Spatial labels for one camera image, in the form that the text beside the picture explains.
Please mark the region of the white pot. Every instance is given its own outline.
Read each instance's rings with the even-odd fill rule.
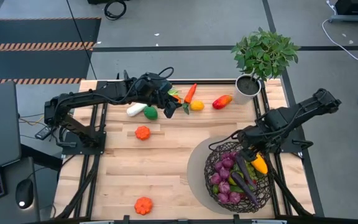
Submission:
[[[243,75],[240,75],[236,80],[236,89],[234,90],[233,100],[234,100],[234,102],[236,102],[237,104],[240,104],[240,105],[246,104],[248,101],[252,100],[256,95],[259,94],[260,89],[261,89],[261,84],[260,84],[260,81],[258,80],[258,86],[259,86],[258,92],[256,92],[253,95],[246,95],[245,93],[242,93],[239,90],[239,88],[237,87],[237,82],[242,77],[251,77],[251,76],[247,75],[247,74],[243,74]]]

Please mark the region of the white vegetable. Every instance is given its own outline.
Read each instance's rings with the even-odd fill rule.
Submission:
[[[128,116],[135,116],[140,113],[147,105],[143,103],[136,103],[134,106],[131,106],[127,109]]]

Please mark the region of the purple eggplant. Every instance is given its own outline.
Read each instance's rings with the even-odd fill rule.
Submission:
[[[251,177],[249,176],[247,167],[246,167],[246,162],[244,160],[244,158],[242,156],[240,156],[240,154],[236,155],[236,163],[239,166],[242,174],[244,175],[244,178],[246,179],[246,181],[248,182],[249,185],[251,185],[254,189],[256,189],[256,185],[254,184],[254,181],[252,181]]]
[[[246,184],[244,179],[241,177],[241,175],[238,174],[237,172],[232,172],[231,173],[231,178],[233,178],[233,180],[237,184],[237,186],[239,186],[241,188],[241,190],[244,191],[244,193],[247,195],[249,200],[252,203],[254,203],[256,206],[259,207],[259,203],[256,200],[256,197],[255,197],[254,193],[252,193],[251,189],[248,187],[248,185]]]

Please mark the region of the white cable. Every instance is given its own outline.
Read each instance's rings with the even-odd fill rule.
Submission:
[[[335,10],[334,6],[329,3],[329,0],[327,0],[326,2],[327,2],[327,5],[334,11],[334,14],[336,15],[336,10]],[[325,29],[325,27],[324,27],[324,24],[325,24],[328,20],[329,20],[329,19],[326,19],[326,20],[321,24],[321,27],[323,28],[324,33],[327,35],[328,39],[329,39],[332,43],[334,43],[335,45],[337,45],[338,47],[342,48],[346,53],[348,53],[350,56],[352,56],[352,58],[358,60],[358,58],[357,58],[356,56],[352,55],[352,53],[350,53],[348,50],[346,50],[346,49],[345,49],[344,47],[342,47],[340,44],[338,44],[337,42],[333,41],[333,39],[328,35],[328,33],[327,33],[327,31],[326,31],[326,29]]]

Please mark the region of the computer mouse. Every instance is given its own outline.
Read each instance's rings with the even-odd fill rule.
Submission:
[[[21,209],[28,208],[34,200],[34,188],[30,179],[20,181],[16,187],[16,204]]]

